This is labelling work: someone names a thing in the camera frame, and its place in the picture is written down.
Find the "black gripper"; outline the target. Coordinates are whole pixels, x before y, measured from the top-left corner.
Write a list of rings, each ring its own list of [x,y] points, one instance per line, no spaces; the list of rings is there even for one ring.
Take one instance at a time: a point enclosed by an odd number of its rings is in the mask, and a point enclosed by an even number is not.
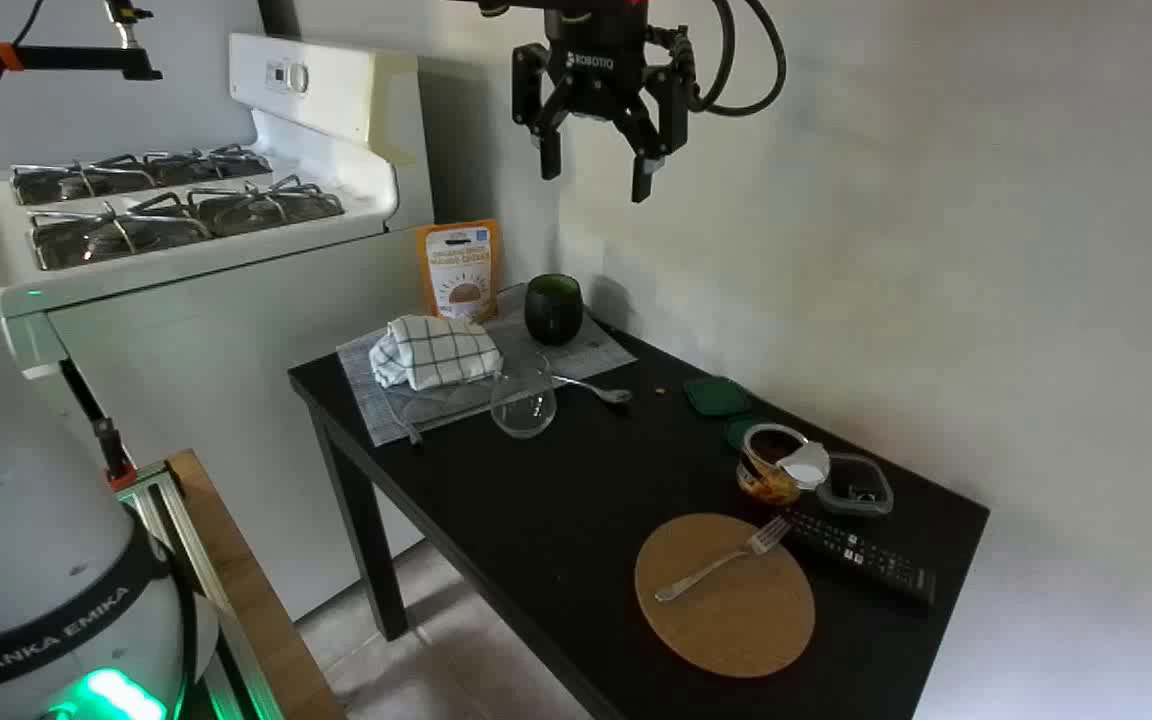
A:
[[[556,178],[568,113],[682,131],[695,90],[686,28],[650,28],[648,0],[513,0],[545,12],[545,40],[513,50],[513,119],[538,131],[538,174]],[[631,204],[662,162],[655,137],[631,139]]]

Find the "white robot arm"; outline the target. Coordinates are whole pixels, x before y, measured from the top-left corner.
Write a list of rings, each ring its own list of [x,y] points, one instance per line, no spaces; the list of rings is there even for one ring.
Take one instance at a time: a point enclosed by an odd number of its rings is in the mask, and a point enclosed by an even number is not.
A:
[[[233,81],[254,144],[340,195],[340,216],[52,273],[0,178],[0,720],[107,720],[107,677],[170,715],[214,646],[181,558],[33,388],[33,328],[134,433],[204,445],[305,591],[344,568],[344,525],[307,461],[307,425],[287,411],[287,366],[417,303],[411,230],[428,216],[417,65],[240,37]]]

